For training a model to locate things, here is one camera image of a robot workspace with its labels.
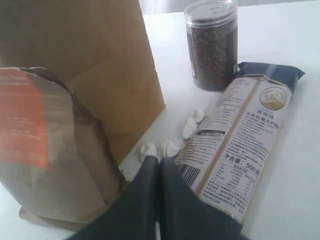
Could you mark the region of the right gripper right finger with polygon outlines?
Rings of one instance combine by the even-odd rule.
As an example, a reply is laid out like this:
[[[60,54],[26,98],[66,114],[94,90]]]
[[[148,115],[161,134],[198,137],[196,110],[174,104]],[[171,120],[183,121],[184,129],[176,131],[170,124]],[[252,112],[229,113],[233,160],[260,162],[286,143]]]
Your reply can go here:
[[[171,157],[160,160],[156,200],[162,240],[247,239],[240,223],[196,196]]]

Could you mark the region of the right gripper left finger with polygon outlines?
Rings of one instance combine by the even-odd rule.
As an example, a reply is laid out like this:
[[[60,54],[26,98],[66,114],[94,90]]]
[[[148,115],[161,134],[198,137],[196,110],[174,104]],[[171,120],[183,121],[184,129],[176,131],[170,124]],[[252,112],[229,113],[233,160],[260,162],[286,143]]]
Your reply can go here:
[[[155,240],[159,160],[147,156],[127,190],[70,240]]]

